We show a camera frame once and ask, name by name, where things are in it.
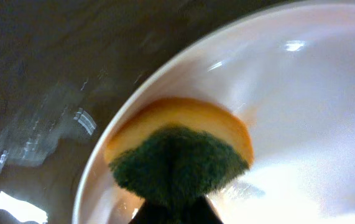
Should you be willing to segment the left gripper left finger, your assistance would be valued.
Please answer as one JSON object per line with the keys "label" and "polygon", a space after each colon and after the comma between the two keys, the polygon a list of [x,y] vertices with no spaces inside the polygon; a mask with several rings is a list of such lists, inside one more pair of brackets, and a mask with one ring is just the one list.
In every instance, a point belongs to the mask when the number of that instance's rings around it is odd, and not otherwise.
{"label": "left gripper left finger", "polygon": [[145,201],[129,224],[163,224],[167,216],[165,207]]}

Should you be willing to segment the orange green sponge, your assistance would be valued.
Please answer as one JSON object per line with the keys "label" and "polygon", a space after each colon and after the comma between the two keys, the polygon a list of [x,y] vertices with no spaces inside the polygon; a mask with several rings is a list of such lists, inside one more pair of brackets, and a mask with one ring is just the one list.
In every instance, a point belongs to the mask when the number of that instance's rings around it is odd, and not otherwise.
{"label": "orange green sponge", "polygon": [[118,186],[179,213],[245,173],[254,153],[244,123],[228,111],[164,98],[122,125],[104,160]]}

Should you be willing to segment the white pink plate top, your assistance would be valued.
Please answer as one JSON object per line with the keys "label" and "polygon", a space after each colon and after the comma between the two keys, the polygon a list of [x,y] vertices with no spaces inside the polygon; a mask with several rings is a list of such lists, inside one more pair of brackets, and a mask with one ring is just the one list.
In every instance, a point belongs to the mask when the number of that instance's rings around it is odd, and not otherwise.
{"label": "white pink plate top", "polygon": [[127,223],[108,139],[159,98],[216,103],[247,125],[254,165],[209,195],[225,223],[355,223],[355,1],[303,1],[240,19],[157,70],[108,124],[84,169],[73,223]]}

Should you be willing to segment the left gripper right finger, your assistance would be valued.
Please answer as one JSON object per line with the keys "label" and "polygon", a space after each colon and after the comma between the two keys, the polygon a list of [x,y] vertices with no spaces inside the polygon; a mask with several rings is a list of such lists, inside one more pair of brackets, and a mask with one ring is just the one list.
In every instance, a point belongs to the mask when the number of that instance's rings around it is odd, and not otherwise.
{"label": "left gripper right finger", "polygon": [[183,213],[184,224],[223,224],[205,196],[198,197]]}

